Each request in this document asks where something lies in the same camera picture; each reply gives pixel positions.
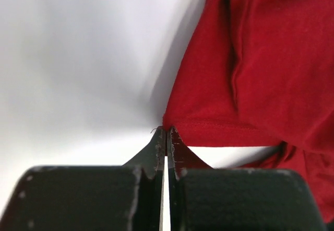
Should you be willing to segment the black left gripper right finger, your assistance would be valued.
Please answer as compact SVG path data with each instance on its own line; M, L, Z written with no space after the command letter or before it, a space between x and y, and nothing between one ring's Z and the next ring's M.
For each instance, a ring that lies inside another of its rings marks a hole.
M282 169L214 169L177 129L166 136L171 230L327 230L300 175Z

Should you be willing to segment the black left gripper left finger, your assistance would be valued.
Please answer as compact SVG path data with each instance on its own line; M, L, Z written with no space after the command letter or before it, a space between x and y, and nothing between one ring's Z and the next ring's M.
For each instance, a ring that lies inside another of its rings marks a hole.
M1 230L161 230L166 132L121 166L35 166L18 180Z

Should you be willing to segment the dark red t shirt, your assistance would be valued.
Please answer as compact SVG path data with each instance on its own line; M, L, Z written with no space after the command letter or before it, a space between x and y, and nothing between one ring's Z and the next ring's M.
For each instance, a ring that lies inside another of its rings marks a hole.
M333 220L333 0L206 0L163 116L194 147L273 146Z

